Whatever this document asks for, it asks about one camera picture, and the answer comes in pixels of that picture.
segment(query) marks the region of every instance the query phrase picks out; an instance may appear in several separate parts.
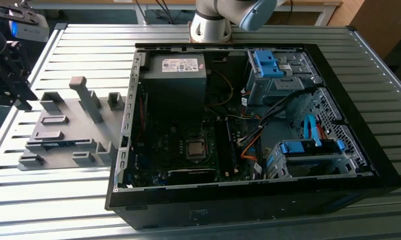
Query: black cable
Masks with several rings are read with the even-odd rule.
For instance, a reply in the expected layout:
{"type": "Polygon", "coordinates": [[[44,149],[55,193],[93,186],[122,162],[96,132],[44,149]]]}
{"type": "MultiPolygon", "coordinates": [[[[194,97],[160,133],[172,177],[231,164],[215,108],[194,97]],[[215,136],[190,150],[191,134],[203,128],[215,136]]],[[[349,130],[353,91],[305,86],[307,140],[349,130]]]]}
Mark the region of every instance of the black cable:
{"type": "Polygon", "coordinates": [[[167,7],[167,4],[166,4],[166,1],[163,1],[163,4],[164,4],[164,7],[166,7],[166,10],[167,10],[167,14],[168,14],[168,18],[170,18],[170,21],[171,21],[171,24],[174,24],[174,19],[172,19],[172,15],[171,15],[171,11],[168,10],[168,7],[167,7]]]}
{"type": "Polygon", "coordinates": [[[174,19],[175,23],[176,23],[176,20],[179,19],[180,14],[182,14],[182,10],[179,11],[176,18],[174,19]]]}
{"type": "Polygon", "coordinates": [[[143,18],[144,18],[144,21],[147,20],[146,18],[146,14],[144,14],[144,11],[142,10],[142,8],[140,8],[140,5],[139,5],[139,2],[138,2],[138,0],[135,0],[135,2],[136,2],[136,5],[138,5],[138,7],[139,7],[139,10],[140,10],[140,13],[142,13],[142,16],[143,16],[143,18]]]}
{"type": "Polygon", "coordinates": [[[163,9],[163,11],[166,12],[168,19],[170,19],[170,23],[174,24],[172,18],[171,18],[171,13],[166,10],[166,8],[163,7],[162,3],[159,2],[159,0],[155,0],[155,2],[159,4],[160,8],[163,9]]]}
{"type": "Polygon", "coordinates": [[[267,126],[269,120],[286,109],[286,106],[291,102],[293,99],[295,99],[298,96],[301,96],[303,94],[314,93],[315,91],[317,91],[317,87],[307,87],[303,90],[298,90],[298,91],[293,92],[283,99],[281,99],[270,107],[270,109],[267,110],[267,112],[262,116],[262,118],[258,122],[255,131],[251,134],[249,134],[243,138],[243,140],[241,140],[241,143],[245,143],[250,138],[253,138],[261,132],[261,130],[267,126]]]}
{"type": "Polygon", "coordinates": [[[293,12],[294,12],[294,1],[291,1],[291,10],[289,12],[289,15],[287,15],[287,18],[286,18],[286,21],[285,22],[281,22],[278,25],[287,25],[289,24],[289,20],[291,19],[291,16],[293,16],[293,12]]]}

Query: gray plastic block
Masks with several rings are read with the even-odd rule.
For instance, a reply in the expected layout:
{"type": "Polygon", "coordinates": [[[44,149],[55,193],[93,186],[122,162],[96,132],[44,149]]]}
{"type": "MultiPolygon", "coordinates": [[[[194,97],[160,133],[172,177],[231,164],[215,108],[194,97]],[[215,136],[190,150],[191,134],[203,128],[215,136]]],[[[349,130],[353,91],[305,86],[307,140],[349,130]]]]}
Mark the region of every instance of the gray plastic block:
{"type": "Polygon", "coordinates": [[[72,160],[79,164],[79,165],[91,165],[92,162],[95,162],[95,157],[88,151],[77,151],[72,153],[72,160]]]}
{"type": "Polygon", "coordinates": [[[93,123],[97,124],[97,123],[103,122],[103,118],[102,118],[100,112],[97,110],[99,100],[96,97],[91,96],[91,93],[85,87],[85,83],[87,83],[85,77],[73,76],[69,81],[69,88],[77,92],[81,103],[83,103],[83,107],[87,110],[87,112],[93,120],[93,123]]]}
{"type": "Polygon", "coordinates": [[[100,105],[104,106],[99,109],[103,116],[102,123],[92,123],[88,112],[81,108],[79,99],[64,99],[63,102],[56,102],[56,106],[60,112],[43,111],[36,123],[33,134],[27,142],[27,150],[24,152],[21,160],[25,156],[39,155],[43,159],[43,165],[19,164],[20,170],[43,170],[43,169],[63,169],[76,167],[103,167],[110,166],[111,162],[116,158],[114,149],[119,146],[122,120],[124,111],[111,110],[108,105],[108,98],[97,98],[100,105]],[[65,124],[44,124],[45,122],[53,122],[53,119],[63,119],[65,116],[65,124]],[[61,132],[61,140],[36,140],[36,133],[61,132]],[[102,144],[100,151],[96,153],[96,145],[102,144]],[[91,152],[95,161],[88,165],[77,164],[72,159],[73,152],[91,152]]]}
{"type": "Polygon", "coordinates": [[[69,122],[65,115],[57,115],[57,116],[45,116],[41,118],[43,125],[57,125],[57,124],[67,124],[69,122]]]}
{"type": "Polygon", "coordinates": [[[20,164],[23,164],[24,166],[39,166],[43,165],[44,163],[44,159],[37,155],[37,154],[27,154],[24,156],[20,157],[19,160],[20,164]]]}
{"type": "Polygon", "coordinates": [[[119,92],[111,92],[108,94],[108,106],[111,110],[123,110],[124,109],[124,101],[119,92]]]}
{"type": "Polygon", "coordinates": [[[51,131],[51,132],[37,132],[35,134],[33,139],[36,140],[61,140],[64,138],[64,134],[61,131],[51,131]]]}
{"type": "Polygon", "coordinates": [[[76,147],[79,149],[95,150],[95,148],[96,148],[96,141],[91,138],[88,142],[77,142],[75,145],[76,145],[76,147]]]}
{"type": "Polygon", "coordinates": [[[104,163],[111,164],[118,157],[118,149],[114,147],[112,142],[108,143],[107,150],[99,142],[96,146],[96,154],[104,163]]]}
{"type": "Polygon", "coordinates": [[[25,144],[25,148],[31,151],[31,152],[41,152],[45,151],[44,147],[41,146],[41,141],[35,140],[35,141],[28,141],[25,144]]]}
{"type": "Polygon", "coordinates": [[[60,102],[63,102],[63,99],[59,93],[55,91],[45,92],[40,99],[40,104],[43,105],[43,108],[47,112],[60,112],[60,109],[57,107],[57,103],[60,102]]]}

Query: blue light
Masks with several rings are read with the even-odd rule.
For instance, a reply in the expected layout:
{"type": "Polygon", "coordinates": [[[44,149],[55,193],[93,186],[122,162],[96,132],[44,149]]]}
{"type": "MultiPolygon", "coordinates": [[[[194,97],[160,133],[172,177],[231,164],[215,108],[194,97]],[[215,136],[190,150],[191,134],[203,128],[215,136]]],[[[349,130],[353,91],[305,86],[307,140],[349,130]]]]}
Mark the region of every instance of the blue light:
{"type": "Polygon", "coordinates": [[[17,23],[12,22],[12,35],[13,35],[13,37],[16,36],[16,34],[17,34],[17,23]]]}

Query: aluminum table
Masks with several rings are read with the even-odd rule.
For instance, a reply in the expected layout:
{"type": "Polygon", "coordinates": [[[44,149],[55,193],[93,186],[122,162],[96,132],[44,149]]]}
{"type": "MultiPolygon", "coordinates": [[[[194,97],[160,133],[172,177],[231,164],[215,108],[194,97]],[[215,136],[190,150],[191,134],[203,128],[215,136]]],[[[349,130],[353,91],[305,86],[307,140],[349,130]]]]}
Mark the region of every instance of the aluminum table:
{"type": "MultiPolygon", "coordinates": [[[[99,97],[127,94],[135,43],[188,42],[184,25],[68,25],[52,33],[31,75],[37,96],[75,98],[72,76],[85,76],[99,97]]],[[[238,43],[314,43],[401,174],[401,82],[355,31],[343,27],[234,28],[238,43]]],[[[334,214],[135,231],[104,210],[108,167],[17,170],[41,106],[12,108],[0,129],[0,240],[36,239],[393,239],[401,240],[401,189],[334,214]]]]}

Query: label sticker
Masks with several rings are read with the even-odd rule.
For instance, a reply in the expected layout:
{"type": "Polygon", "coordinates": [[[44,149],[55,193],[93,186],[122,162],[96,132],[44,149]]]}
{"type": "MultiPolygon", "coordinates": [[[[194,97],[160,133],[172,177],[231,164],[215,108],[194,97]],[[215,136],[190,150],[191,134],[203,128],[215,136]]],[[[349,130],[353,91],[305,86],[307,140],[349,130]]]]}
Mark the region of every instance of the label sticker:
{"type": "Polygon", "coordinates": [[[247,98],[246,97],[242,98],[242,105],[247,107],[247,98]]]}
{"type": "Polygon", "coordinates": [[[198,72],[198,59],[164,59],[162,62],[162,71],[166,72],[198,72]]]}
{"type": "Polygon", "coordinates": [[[287,64],[287,65],[279,65],[279,68],[282,70],[290,70],[291,69],[291,66],[287,64]]]}
{"type": "Polygon", "coordinates": [[[262,167],[259,166],[258,163],[255,163],[254,169],[257,170],[257,172],[258,172],[259,174],[262,173],[262,167]]]}

